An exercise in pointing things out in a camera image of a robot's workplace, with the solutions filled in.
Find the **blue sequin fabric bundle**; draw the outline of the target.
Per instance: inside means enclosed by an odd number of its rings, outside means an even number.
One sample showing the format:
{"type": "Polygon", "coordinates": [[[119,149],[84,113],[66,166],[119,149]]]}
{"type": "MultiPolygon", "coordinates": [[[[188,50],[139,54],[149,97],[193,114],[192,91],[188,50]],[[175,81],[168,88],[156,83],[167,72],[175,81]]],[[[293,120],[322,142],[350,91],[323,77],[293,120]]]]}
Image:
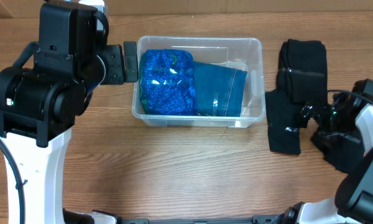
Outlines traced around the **blue sequin fabric bundle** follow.
{"type": "Polygon", "coordinates": [[[184,50],[149,49],[140,58],[139,99],[145,114],[196,114],[193,57],[184,50]]]}

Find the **small folded black garment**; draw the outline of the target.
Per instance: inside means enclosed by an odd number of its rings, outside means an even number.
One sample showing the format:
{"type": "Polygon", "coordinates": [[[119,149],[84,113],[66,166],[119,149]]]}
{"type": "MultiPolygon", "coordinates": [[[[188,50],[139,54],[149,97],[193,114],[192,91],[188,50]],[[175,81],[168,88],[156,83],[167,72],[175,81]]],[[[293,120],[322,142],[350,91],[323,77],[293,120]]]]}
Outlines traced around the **small folded black garment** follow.
{"type": "Polygon", "coordinates": [[[358,130],[345,133],[317,130],[310,140],[323,153],[327,163],[347,174],[364,157],[363,140],[358,130]]]}

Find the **large folded black garment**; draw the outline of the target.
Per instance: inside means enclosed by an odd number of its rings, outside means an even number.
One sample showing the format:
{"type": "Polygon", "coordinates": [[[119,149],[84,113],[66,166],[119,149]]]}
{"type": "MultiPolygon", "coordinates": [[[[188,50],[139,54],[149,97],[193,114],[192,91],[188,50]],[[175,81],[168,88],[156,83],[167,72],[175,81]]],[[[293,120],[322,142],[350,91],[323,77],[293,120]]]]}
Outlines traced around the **large folded black garment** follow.
{"type": "Polygon", "coordinates": [[[279,52],[277,89],[292,103],[325,105],[328,102],[326,47],[319,40],[289,39],[279,52]]]}

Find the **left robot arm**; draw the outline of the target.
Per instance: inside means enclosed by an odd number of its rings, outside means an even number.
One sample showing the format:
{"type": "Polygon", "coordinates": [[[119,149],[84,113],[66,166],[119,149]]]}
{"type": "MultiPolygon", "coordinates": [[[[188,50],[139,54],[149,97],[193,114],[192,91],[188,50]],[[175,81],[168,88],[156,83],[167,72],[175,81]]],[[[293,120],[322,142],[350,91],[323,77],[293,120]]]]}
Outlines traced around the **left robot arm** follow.
{"type": "Polygon", "coordinates": [[[63,169],[77,116],[100,85],[139,79],[137,45],[108,44],[104,1],[46,1],[39,39],[0,72],[0,150],[10,223],[121,223],[93,210],[65,210],[63,169]]]}

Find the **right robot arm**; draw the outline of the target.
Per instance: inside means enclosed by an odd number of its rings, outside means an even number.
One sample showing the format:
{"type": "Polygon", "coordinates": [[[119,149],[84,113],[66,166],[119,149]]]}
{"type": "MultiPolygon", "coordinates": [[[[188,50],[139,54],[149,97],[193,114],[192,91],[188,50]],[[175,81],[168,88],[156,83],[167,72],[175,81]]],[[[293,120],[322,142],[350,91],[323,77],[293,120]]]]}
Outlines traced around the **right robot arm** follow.
{"type": "Polygon", "coordinates": [[[300,202],[275,223],[373,223],[373,80],[333,90],[332,103],[328,93],[324,78],[279,78],[265,95],[271,151],[298,155],[300,130],[314,119],[312,143],[346,174],[333,198],[300,202]]]}

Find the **middle folded black garment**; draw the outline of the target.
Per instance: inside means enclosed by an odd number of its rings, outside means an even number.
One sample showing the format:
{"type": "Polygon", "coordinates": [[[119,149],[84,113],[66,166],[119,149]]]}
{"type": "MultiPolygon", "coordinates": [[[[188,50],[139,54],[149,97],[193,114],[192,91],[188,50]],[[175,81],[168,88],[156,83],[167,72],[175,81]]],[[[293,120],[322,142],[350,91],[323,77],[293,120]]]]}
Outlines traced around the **middle folded black garment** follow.
{"type": "Polygon", "coordinates": [[[267,91],[265,106],[270,150],[284,154],[301,154],[299,129],[308,126],[308,121],[300,114],[303,106],[293,104],[281,90],[267,91]]]}

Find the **blue denim jeans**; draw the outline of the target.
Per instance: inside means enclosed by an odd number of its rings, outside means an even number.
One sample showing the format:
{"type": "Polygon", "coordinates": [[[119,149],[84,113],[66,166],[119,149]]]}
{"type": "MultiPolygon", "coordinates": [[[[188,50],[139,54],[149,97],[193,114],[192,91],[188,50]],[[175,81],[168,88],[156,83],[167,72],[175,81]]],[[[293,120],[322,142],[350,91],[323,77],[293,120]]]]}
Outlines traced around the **blue denim jeans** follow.
{"type": "Polygon", "coordinates": [[[194,62],[193,74],[198,116],[240,116],[246,71],[194,62]]]}

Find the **clear plastic storage bin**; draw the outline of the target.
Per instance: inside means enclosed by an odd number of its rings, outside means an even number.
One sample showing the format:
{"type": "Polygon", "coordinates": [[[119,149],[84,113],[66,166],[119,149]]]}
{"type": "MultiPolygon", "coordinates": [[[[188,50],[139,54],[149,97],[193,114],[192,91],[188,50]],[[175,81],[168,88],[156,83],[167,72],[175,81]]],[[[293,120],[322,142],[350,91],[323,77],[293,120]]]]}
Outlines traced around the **clear plastic storage bin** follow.
{"type": "Polygon", "coordinates": [[[178,49],[194,60],[247,72],[239,117],[170,116],[145,114],[139,99],[139,82],[134,84],[132,114],[148,126],[202,126],[248,128],[265,118],[265,88],[262,44],[256,38],[170,37],[146,35],[137,43],[137,58],[149,49],[178,49]]]}

